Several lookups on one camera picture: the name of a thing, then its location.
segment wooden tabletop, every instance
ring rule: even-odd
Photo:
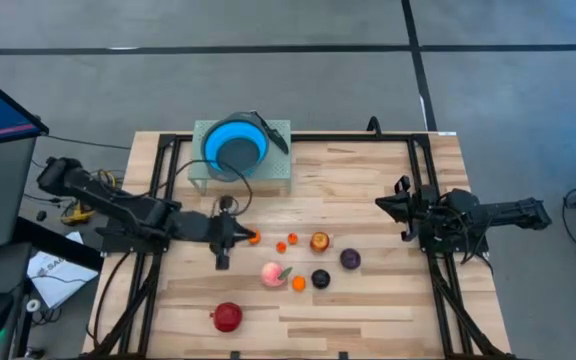
[[[135,135],[126,191],[148,190],[159,135]],[[430,139],[440,191],[468,189],[457,137],[431,133]],[[411,175],[406,145],[295,142],[292,150],[292,191],[255,192],[250,209],[238,220],[260,229],[262,240],[256,246],[239,243],[231,252],[230,270],[215,270],[215,256],[205,244],[173,242],[163,258],[148,357],[227,358],[230,351],[241,351],[243,358],[337,358],[338,352],[348,351],[351,358],[442,358],[425,255],[416,240],[402,242],[399,233],[404,226],[374,204],[376,197],[392,194],[400,176]],[[421,150],[418,153],[423,159]],[[191,144],[184,143],[179,164],[191,157]],[[242,186],[229,191],[243,205]],[[215,199],[214,194],[199,196],[185,171],[177,178],[174,198],[185,209],[204,213],[210,213]],[[323,254],[314,254],[308,246],[315,231],[331,237]],[[299,243],[277,253],[275,244],[291,232],[299,235]],[[361,253],[359,269],[341,267],[339,254],[345,248]],[[93,315],[120,256],[110,256],[104,263]],[[134,258],[126,260],[110,286],[101,313],[102,335],[125,308]],[[306,290],[298,293],[289,285],[265,288],[259,272],[268,261],[293,266],[291,277],[306,277]],[[466,309],[493,344],[510,351],[489,269],[475,259],[457,266]],[[310,282],[316,269],[325,269],[332,277],[325,290]],[[209,315],[217,304],[228,301],[242,306],[244,320],[236,331],[220,333]],[[459,351],[456,321],[452,311],[449,314]],[[135,319],[132,351],[141,313]],[[91,348],[87,339],[83,351]]]

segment gray floor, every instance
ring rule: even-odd
[[[411,2],[423,45],[576,43],[575,0]],[[0,0],[0,48],[405,44],[402,14],[397,0]],[[576,52],[423,60],[438,128],[459,134],[473,191],[486,202],[544,199],[554,221],[543,232],[490,231],[513,351],[576,359],[576,247],[560,214],[576,187]],[[387,130],[425,128],[408,53],[0,56],[0,86],[53,134],[118,145],[136,130],[189,130],[195,119],[251,108],[299,130],[361,129],[371,115]],[[123,151],[39,140],[35,159],[49,155],[88,168],[127,160]],[[34,181],[27,192],[39,194]],[[22,212],[39,209],[24,203]],[[576,211],[569,219],[576,234]],[[60,322],[35,329],[31,343],[49,356],[76,355],[94,290],[67,302]]]

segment paper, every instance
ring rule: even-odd
[[[83,244],[81,234],[77,231],[71,232],[66,235],[66,237],[72,241]],[[26,273],[28,277],[32,279],[32,283],[44,299],[46,305],[51,309],[63,304],[64,301],[77,292],[85,283],[82,281],[65,283],[57,279],[49,277],[37,278],[37,276],[50,275],[65,281],[81,279],[86,282],[97,276],[97,272],[94,270],[69,263],[64,259],[43,251],[38,252],[37,255],[30,259]]]

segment metal frame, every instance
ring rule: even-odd
[[[370,122],[368,123],[367,131],[374,131],[374,133],[365,133],[365,134],[293,134],[292,141],[293,142],[307,142],[307,141],[352,141],[352,142],[375,142],[375,141],[384,141],[384,142],[404,142],[408,147],[410,165],[412,169],[412,176],[415,187],[419,187],[422,185],[423,180],[421,176],[420,166],[419,166],[419,159],[417,157],[417,148],[421,148],[423,151],[424,162],[427,169],[428,175],[428,183],[430,185],[435,185],[437,187],[437,175],[435,172],[434,162],[432,158],[432,151],[430,147],[430,139],[428,134],[387,134],[381,132],[381,127],[379,126],[379,122],[376,118],[371,118]],[[162,134],[159,138],[158,146],[157,146],[157,154],[155,157],[155,164],[153,167],[153,174],[151,178],[150,184],[150,195],[157,196],[157,189],[160,186],[161,180],[161,172],[164,167],[163,158],[166,152],[166,149],[171,146],[172,147],[172,155],[170,157],[170,162],[168,164],[168,178],[167,184],[164,187],[164,198],[171,200],[173,196],[174,184],[175,184],[175,170],[177,167],[177,162],[179,160],[179,152],[181,151],[181,143],[182,142],[189,142],[192,141],[192,134],[182,134],[182,135],[175,135],[175,134]],[[446,273],[448,276],[448,283],[450,284],[450,288],[452,290],[452,300],[454,300],[454,304],[452,306],[458,306],[463,309],[463,301],[461,297],[461,291],[459,288],[459,280],[457,278],[457,269],[455,266],[454,259],[452,254],[443,254],[443,258],[445,259],[445,267]],[[429,269],[438,269],[439,268],[439,261],[438,258],[435,256],[434,253],[426,252],[426,257],[428,261]],[[154,269],[157,274],[157,278],[159,276],[160,266],[161,266],[161,258],[162,254],[155,254],[153,255],[153,265]],[[138,254],[137,259],[134,265],[133,270],[133,278],[130,286],[129,292],[129,299],[128,302],[130,303],[135,294],[140,287],[141,278],[143,275],[144,269],[144,262],[145,262],[145,255]],[[128,329],[124,332],[121,341],[118,354],[119,356],[131,356],[131,355],[138,355],[145,358],[148,344],[149,344],[149,337],[150,337],[150,330],[152,325],[152,318],[154,313],[154,304],[155,298],[157,293],[157,287],[155,286],[153,290],[148,294],[146,300],[146,308],[144,311],[144,316],[142,319],[142,331],[139,336],[139,343],[138,343],[138,352],[137,354],[129,354],[128,347],[130,343],[130,336],[132,333],[132,324],[128,327]],[[473,353],[472,344],[470,341],[470,336],[468,335],[468,331],[464,324],[458,319],[458,326],[459,326],[459,335],[461,340],[461,346],[463,349],[463,354],[455,353],[452,346],[452,338],[450,333],[450,327],[448,323],[448,315],[446,311],[446,307],[444,304],[444,296],[442,293],[433,286],[433,297],[435,300],[435,307],[437,311],[437,320],[439,326],[439,332],[441,335],[441,344],[444,353],[444,357],[447,359],[454,359],[454,358],[470,358],[472,356],[476,356]],[[233,351],[231,354],[232,358],[239,358],[240,354],[237,351]],[[340,352],[339,354],[340,359],[348,359],[347,352]]]

